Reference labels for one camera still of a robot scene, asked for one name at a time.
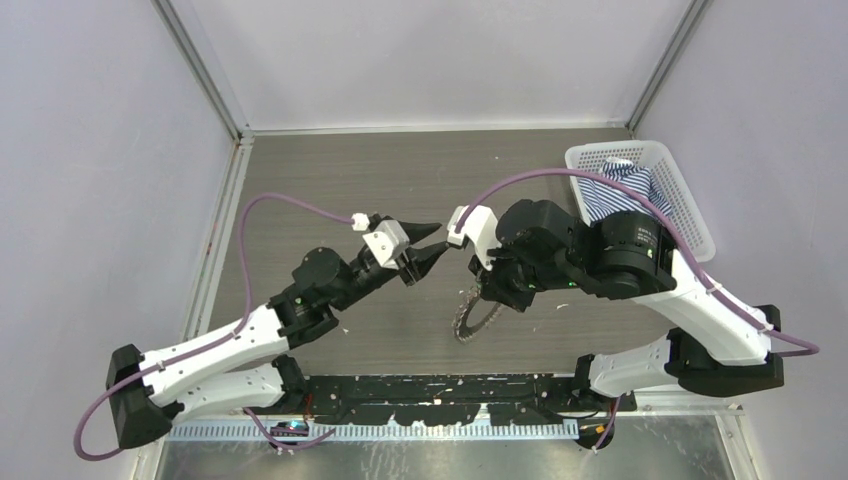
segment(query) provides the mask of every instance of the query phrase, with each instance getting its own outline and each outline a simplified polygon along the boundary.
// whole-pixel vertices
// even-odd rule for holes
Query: plastic laundry basket
[[[627,140],[623,142],[590,143],[571,147],[565,152],[565,165],[584,172],[599,172],[609,157],[626,158],[640,167],[648,167],[659,188],[671,204],[671,221],[699,262],[715,256],[715,244],[704,223],[698,205],[677,169],[671,152],[660,142]],[[577,177],[571,177],[571,188],[580,207],[580,217],[589,223],[589,212],[580,192]]]

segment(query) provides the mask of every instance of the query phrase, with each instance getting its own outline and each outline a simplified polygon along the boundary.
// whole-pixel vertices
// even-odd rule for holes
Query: striped cloth
[[[610,157],[598,173],[642,194],[665,216],[671,216],[671,205],[654,182],[650,168],[637,167],[630,160]],[[637,211],[650,215],[648,209],[623,192],[585,178],[577,179],[577,184],[580,185],[590,224],[621,211]]]

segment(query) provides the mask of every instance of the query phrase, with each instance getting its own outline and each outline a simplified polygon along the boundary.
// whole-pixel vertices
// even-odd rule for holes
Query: white wall
[[[666,143],[717,243],[708,270],[822,353],[743,400],[775,479],[845,478],[848,3],[715,2],[638,131]]]
[[[624,122],[689,0],[177,4],[274,130]]]
[[[0,2],[0,44],[0,478],[127,478],[72,432],[114,348],[178,338],[232,143],[150,2]]]

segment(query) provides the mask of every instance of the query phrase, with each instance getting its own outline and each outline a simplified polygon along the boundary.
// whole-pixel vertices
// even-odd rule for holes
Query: robotic arm
[[[537,293],[580,288],[610,300],[630,299],[679,328],[643,347],[586,355],[575,368],[574,395],[616,398],[638,388],[679,384],[702,395],[729,397],[783,385],[782,359],[771,340],[719,303],[650,215],[617,212],[586,225],[548,200],[521,200],[497,220],[477,207],[448,242],[475,255],[469,269],[484,300],[523,312]],[[734,303],[780,329],[774,306]]]
[[[203,336],[141,353],[134,345],[112,354],[107,388],[159,365],[155,371],[115,393],[109,400],[123,449],[150,443],[172,425],[234,408],[275,407],[286,412],[303,400],[303,375],[297,363],[281,355],[335,328],[333,309],[344,311],[395,277],[414,285],[448,249],[441,242],[410,245],[439,230],[441,224],[411,224],[391,217],[354,216],[365,246],[349,263],[329,248],[315,248],[292,272],[294,283],[253,312],[240,333],[182,362],[164,361],[232,335],[239,321]],[[271,363],[229,372],[250,362],[277,356]]]

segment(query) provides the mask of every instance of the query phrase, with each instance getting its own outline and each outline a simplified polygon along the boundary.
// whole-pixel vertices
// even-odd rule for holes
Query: white panel
[[[257,130],[623,122],[689,4],[183,1]]]
[[[846,20],[846,2],[714,2],[638,132],[668,145],[698,199],[710,274],[822,347],[741,400],[762,478],[848,470]]]
[[[181,333],[232,142],[150,2],[0,2],[0,43],[0,478],[127,478],[73,430],[113,349]]]

